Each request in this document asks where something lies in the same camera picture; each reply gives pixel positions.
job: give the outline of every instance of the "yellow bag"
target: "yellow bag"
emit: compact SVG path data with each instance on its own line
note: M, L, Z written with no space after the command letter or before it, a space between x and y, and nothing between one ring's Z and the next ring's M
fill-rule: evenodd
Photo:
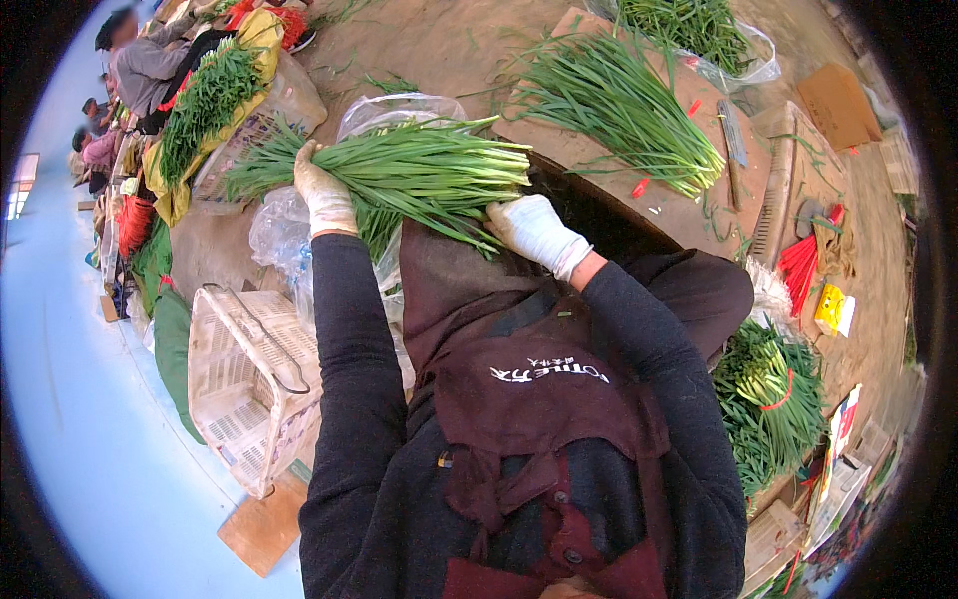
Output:
M273 78L276 76L276 64L279 61L280 47L283 42L283 21L278 16L264 9L256 9L243 19L237 32L237 43L250 48L263 48L253 64L259 68L264 81L270 81L249 101L237 106L233 112L233 121L230 125L220 129L216 135L207 136L196 152L190 166L183 173L175 187L168 188L160 175L160 156L163 152L161 138L143 156L143 175L147 188L156 194L153 207L168 226L172 227L190 208L190 187L186 180L199 168L206 156L226 141L237 130L237 127L260 105L269 95Z

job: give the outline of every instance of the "wooden knife handle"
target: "wooden knife handle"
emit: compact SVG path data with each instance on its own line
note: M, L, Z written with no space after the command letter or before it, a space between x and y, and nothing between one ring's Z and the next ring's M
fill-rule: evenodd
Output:
M735 158L728 159L728 178L732 182L732 207L741 212L742 196L745 188L741 183L741 164Z

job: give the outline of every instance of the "tied bundle of green onions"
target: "tied bundle of green onions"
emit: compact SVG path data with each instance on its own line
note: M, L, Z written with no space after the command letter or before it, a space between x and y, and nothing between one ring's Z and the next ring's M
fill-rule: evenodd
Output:
M696 197L725 168L709 140L651 69L642 44L609 34L566 35L520 55L529 62L513 103L515 118L536 117L584 133L652 179ZM666 61L671 73L668 53ZM614 170L574 170L609 173Z
M471 243L489 257L501 242L465 218L485 220L486 204L517 199L521 193L516 188L529 185L529 160L514 151L528 146L468 134L496 118L436 119L368 131L318 150L312 162L349 188L359 237L373 260L382 255L404 216ZM228 194L258 196L292 182L296 152L305 142L281 127L226 172Z
M163 130L160 175L168 187L190 167L203 139L229 125L236 107L264 90L255 59L233 37L223 38L200 59Z
M807 346L746 320L712 379L745 496L794 471L818 445L822 380Z
M740 77L754 58L743 60L750 44L735 26L727 0L619 0L619 17L660 43L705 58Z

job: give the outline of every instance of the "gray jacket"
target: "gray jacket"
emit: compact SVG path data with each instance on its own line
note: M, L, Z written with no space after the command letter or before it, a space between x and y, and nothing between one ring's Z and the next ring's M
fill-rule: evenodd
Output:
M190 51L190 44L180 43L165 48L187 32L196 22L187 13L163 29L137 38L118 50L110 60L117 80L117 94L130 112L141 119L156 109L176 74L180 62Z

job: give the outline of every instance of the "knife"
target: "knife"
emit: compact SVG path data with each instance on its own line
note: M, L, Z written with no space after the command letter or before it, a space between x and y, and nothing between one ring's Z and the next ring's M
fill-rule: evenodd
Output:
M718 101L718 115L721 128L725 133L725 145L728 147L728 175L732 182L732 207L741 211L745 186L741 182L741 170L748 167L748 153L745 151L745 138L741 135L739 113L728 100Z

